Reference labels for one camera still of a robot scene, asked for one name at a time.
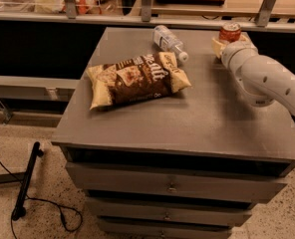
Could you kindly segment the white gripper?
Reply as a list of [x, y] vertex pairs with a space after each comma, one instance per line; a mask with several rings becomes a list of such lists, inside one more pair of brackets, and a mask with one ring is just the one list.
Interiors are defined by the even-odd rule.
[[246, 33], [242, 33], [239, 40], [228, 44], [227, 41], [215, 37], [211, 39], [215, 56], [221, 58], [223, 66], [231, 72], [236, 72], [246, 60], [258, 54], [258, 49], [251, 43]]

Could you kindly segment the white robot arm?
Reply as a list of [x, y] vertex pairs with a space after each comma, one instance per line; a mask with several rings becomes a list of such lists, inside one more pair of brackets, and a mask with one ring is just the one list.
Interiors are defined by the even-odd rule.
[[276, 60], [260, 55], [244, 35], [235, 42], [211, 39], [214, 54], [230, 72], [245, 100], [254, 107], [274, 101], [295, 117], [295, 75]]

